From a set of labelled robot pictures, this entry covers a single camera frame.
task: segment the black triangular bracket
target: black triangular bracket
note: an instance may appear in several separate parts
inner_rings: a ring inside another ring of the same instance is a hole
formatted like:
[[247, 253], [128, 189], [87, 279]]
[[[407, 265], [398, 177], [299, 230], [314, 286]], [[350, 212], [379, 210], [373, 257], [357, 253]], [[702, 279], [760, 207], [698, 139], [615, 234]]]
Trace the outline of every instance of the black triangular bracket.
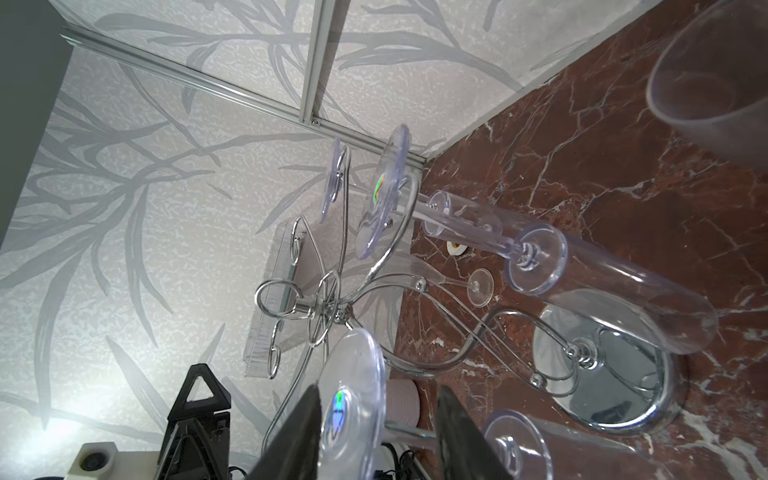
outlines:
[[[197, 377], [203, 379], [208, 385], [210, 392], [214, 395], [209, 399], [192, 400], [187, 401], [187, 397], [192, 390]], [[181, 385], [179, 395], [176, 397], [174, 406], [171, 407], [168, 414], [168, 422], [174, 422], [182, 419], [192, 419], [199, 415], [207, 415], [214, 412], [220, 412], [221, 410], [228, 410], [232, 408], [232, 396], [221, 385], [221, 382], [214, 376], [214, 373], [210, 371], [210, 368], [205, 363], [198, 363], [192, 365], [187, 372], [187, 378], [184, 379], [184, 383]]]
[[[229, 432], [226, 432], [227, 444], [229, 444]], [[190, 473], [181, 474], [182, 478], [205, 478], [207, 480], [226, 480], [227, 458], [223, 458], [224, 465], [211, 448], [208, 432], [197, 419], [183, 419], [174, 424], [174, 429], [168, 439], [168, 444], [161, 451], [157, 472], [154, 480], [168, 480], [177, 464], [190, 464], [195, 467], [193, 477]]]

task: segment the marble countertop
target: marble countertop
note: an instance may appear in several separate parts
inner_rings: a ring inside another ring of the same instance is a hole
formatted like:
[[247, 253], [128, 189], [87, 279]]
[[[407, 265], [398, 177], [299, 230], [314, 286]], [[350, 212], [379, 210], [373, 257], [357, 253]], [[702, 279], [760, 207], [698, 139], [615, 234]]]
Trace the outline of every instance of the marble countertop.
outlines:
[[[673, 478], [768, 478], [768, 175], [689, 143], [644, 96], [664, 46], [710, 3], [665, 0], [430, 163], [422, 193], [444, 189], [541, 217], [706, 296], [720, 328], [704, 351], [685, 357], [684, 410], [661, 432], [622, 441]], [[453, 278], [490, 270], [491, 306], [543, 306], [505, 285], [499, 257], [473, 249], [450, 257], [420, 226], [412, 252]], [[508, 326], [523, 348], [531, 333]], [[429, 301], [406, 295], [398, 353], [437, 361], [461, 342]], [[417, 379], [423, 428], [434, 426], [438, 384], [453, 388], [478, 425], [506, 408], [580, 428], [484, 351], [449, 374]]]

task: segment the metal wine glass holder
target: metal wine glass holder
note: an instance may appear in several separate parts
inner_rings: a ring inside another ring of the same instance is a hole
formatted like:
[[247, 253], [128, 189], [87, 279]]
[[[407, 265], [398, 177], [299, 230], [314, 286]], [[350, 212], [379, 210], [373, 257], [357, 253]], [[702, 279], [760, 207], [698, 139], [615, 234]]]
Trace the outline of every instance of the metal wine glass holder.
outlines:
[[[642, 432], [662, 429], [671, 422], [679, 412], [685, 394], [685, 379], [680, 373], [679, 356], [556, 306], [547, 306], [540, 316], [511, 307], [498, 306], [491, 308], [480, 317], [443, 285], [431, 282], [422, 276], [412, 273], [379, 275], [379, 271], [392, 256], [397, 243], [405, 233], [409, 221], [414, 217], [414, 210], [419, 202], [420, 182], [415, 175], [404, 171], [409, 140], [407, 127], [403, 125], [399, 131], [392, 134], [382, 154], [377, 170], [378, 177], [374, 177], [378, 178], [376, 188], [369, 193], [366, 202], [371, 207], [375, 207], [377, 195], [392, 193], [382, 192], [381, 189], [383, 189], [382, 179], [387, 175], [391, 176], [393, 171], [394, 176], [397, 177], [395, 181], [389, 182], [397, 189], [393, 196], [403, 194], [404, 197], [407, 196], [407, 200], [397, 208], [395, 204], [390, 204], [384, 215], [378, 217], [382, 223], [378, 226], [379, 233], [384, 229], [396, 228], [395, 234], [386, 245], [381, 257], [375, 260], [363, 280], [351, 293], [342, 295], [341, 286], [348, 240], [346, 226], [349, 221], [349, 172], [352, 156], [346, 145], [339, 145], [338, 139], [326, 185], [326, 201], [323, 204], [320, 219], [325, 220], [330, 204], [337, 200], [341, 191], [344, 228], [339, 261], [333, 268], [327, 267], [309, 223], [304, 216], [299, 216], [293, 223], [291, 260], [294, 266], [297, 265], [300, 249], [306, 248], [307, 243], [311, 244], [322, 273], [317, 287], [314, 292], [308, 293], [292, 280], [276, 278], [264, 281], [256, 290], [254, 295], [256, 305], [266, 315], [279, 319], [278, 324], [306, 321], [306, 342], [309, 346], [306, 354], [300, 359], [298, 367], [300, 373], [295, 376], [264, 436], [262, 452], [266, 450], [270, 436], [290, 398], [295, 395], [313, 350], [323, 345], [323, 358], [327, 358], [329, 330], [334, 325], [345, 326], [347, 329], [365, 328], [356, 318], [353, 305], [371, 292], [393, 287], [412, 291], [430, 300], [454, 327], [466, 335], [458, 352], [437, 363], [404, 359], [382, 346], [385, 361], [393, 369], [411, 376], [437, 376], [459, 366], [479, 344], [521, 381], [554, 397], [563, 410], [590, 428], [615, 435], [639, 435]], [[381, 197], [378, 198], [378, 202], [382, 203]], [[425, 215], [429, 217], [430, 211], [435, 212], [435, 218], [439, 217], [441, 212], [434, 208], [434, 205], [432, 208], [429, 205], [420, 205], [419, 212], [422, 214], [417, 217], [423, 218]], [[366, 211], [361, 225], [368, 220], [370, 215], [369, 211]], [[374, 238], [365, 245], [358, 238], [358, 253], [361, 244], [364, 247], [375, 247], [377, 240], [378, 238]], [[267, 308], [262, 299], [262, 293], [269, 286], [284, 286], [290, 289], [295, 298], [293, 306], [280, 312]], [[452, 311], [431, 295], [429, 291], [435, 288], [451, 297], [458, 305], [459, 311]], [[535, 325], [533, 363], [525, 360], [523, 355], [506, 341], [502, 330], [503, 325], [499, 322], [502, 317], [523, 319]], [[276, 375], [280, 364], [281, 352], [275, 343], [277, 331], [278, 326], [275, 326], [268, 361], [270, 378]], [[644, 367], [641, 368], [645, 368], [645, 371], [637, 372], [637, 365], [627, 370], [626, 362], [621, 363], [621, 358], [626, 356], [627, 351], [630, 351], [632, 363], [643, 363]], [[511, 365], [509, 356], [518, 368]], [[520, 373], [518, 369], [524, 370], [525, 374]], [[611, 405], [605, 405], [606, 398]], [[600, 405], [593, 408], [591, 405], [595, 402]]]

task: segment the glass base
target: glass base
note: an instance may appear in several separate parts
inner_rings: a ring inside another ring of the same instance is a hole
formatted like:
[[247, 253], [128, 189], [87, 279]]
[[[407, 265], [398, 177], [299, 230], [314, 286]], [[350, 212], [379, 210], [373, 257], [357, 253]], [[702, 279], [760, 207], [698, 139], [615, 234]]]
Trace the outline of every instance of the glass base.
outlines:
[[[620, 306], [621, 299], [592, 293]], [[680, 411], [686, 386], [678, 356], [559, 306], [546, 306], [540, 317], [582, 349], [578, 374], [547, 386], [577, 422], [612, 435], [640, 435], [662, 429]], [[533, 335], [533, 360], [536, 369], [553, 377], [571, 369], [564, 350], [540, 329]]]
[[485, 268], [478, 268], [467, 280], [469, 302], [478, 308], [488, 305], [493, 298], [493, 275]]
[[525, 415], [497, 410], [485, 420], [483, 436], [512, 478], [553, 478], [547, 443]]
[[525, 295], [541, 295], [560, 280], [568, 263], [565, 235], [555, 227], [540, 225], [521, 233], [515, 242], [522, 246], [522, 254], [507, 260], [507, 283]]

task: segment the wallpaper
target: wallpaper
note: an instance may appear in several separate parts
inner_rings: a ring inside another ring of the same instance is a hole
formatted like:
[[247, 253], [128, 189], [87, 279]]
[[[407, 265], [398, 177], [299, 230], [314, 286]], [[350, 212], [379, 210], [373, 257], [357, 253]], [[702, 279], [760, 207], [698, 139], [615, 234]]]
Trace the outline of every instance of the wallpaper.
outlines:
[[[300, 105], [313, 0], [52, 2], [86, 28]], [[406, 123], [412, 151], [429, 155], [656, 2], [351, 0], [317, 113], [382, 140]], [[185, 106], [193, 95], [185, 91]]]
[[[0, 478], [63, 475], [84, 442], [158, 450], [197, 362], [232, 394], [230, 464], [253, 465], [302, 351], [274, 380], [243, 376], [253, 292], [276, 225], [317, 218], [332, 144], [207, 94], [185, 104], [180, 85], [74, 50], [0, 250]], [[353, 159], [364, 190], [378, 159]], [[318, 229], [328, 264], [332, 212]], [[387, 345], [396, 297], [361, 305]]]

